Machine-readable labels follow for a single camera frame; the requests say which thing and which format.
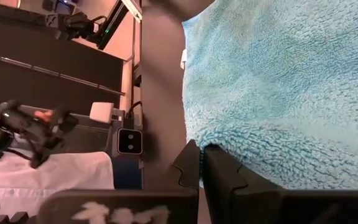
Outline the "teal terry towel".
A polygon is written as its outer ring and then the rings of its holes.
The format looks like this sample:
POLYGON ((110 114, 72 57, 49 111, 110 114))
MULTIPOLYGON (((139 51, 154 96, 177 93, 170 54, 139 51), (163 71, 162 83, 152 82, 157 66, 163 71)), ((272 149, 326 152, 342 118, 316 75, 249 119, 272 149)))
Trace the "teal terry towel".
POLYGON ((214 0, 182 26, 187 140, 287 189, 358 189, 358 0, 214 0))

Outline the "white microfiber towel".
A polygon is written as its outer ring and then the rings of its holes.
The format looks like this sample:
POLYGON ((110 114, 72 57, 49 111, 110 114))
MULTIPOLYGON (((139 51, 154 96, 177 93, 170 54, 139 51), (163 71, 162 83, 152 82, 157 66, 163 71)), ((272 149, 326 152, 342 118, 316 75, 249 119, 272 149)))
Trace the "white microfiber towel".
POLYGON ((0 212, 38 212, 51 194, 66 189, 113 189, 110 157, 104 152, 53 154, 38 169, 11 153, 0 160, 0 212))

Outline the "white power adapter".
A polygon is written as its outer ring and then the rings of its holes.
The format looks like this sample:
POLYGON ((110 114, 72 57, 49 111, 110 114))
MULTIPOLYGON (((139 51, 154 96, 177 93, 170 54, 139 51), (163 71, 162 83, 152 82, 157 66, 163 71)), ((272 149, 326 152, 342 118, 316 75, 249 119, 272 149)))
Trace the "white power adapter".
POLYGON ((89 118, 100 123, 110 123, 114 104, 108 102, 93 102, 89 118))

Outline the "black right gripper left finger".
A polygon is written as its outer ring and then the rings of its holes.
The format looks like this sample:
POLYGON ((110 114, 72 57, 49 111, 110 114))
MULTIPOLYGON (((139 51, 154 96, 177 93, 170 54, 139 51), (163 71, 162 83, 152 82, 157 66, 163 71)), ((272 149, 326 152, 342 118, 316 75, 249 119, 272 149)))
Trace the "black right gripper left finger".
POLYGON ((40 207, 38 224, 197 224, 200 149, 189 141, 144 190, 64 190, 40 207))

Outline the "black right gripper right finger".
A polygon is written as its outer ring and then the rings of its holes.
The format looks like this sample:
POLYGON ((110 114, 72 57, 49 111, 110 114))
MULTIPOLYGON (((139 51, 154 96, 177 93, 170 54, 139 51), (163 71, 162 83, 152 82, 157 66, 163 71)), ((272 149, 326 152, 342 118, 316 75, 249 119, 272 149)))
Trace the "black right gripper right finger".
POLYGON ((212 224, 358 224, 358 190, 288 190, 217 146, 203 154, 212 224))

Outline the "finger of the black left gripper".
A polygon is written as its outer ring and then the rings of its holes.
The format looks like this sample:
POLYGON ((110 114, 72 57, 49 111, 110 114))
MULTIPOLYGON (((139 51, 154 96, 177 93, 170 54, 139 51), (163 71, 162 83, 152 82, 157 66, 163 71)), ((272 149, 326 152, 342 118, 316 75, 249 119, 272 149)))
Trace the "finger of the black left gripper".
POLYGON ((52 148, 55 148, 78 124, 78 118, 64 107, 57 107, 52 115, 52 148))
POLYGON ((48 142, 29 142, 32 151, 30 166, 33 169, 39 168, 50 157, 50 146, 48 142))

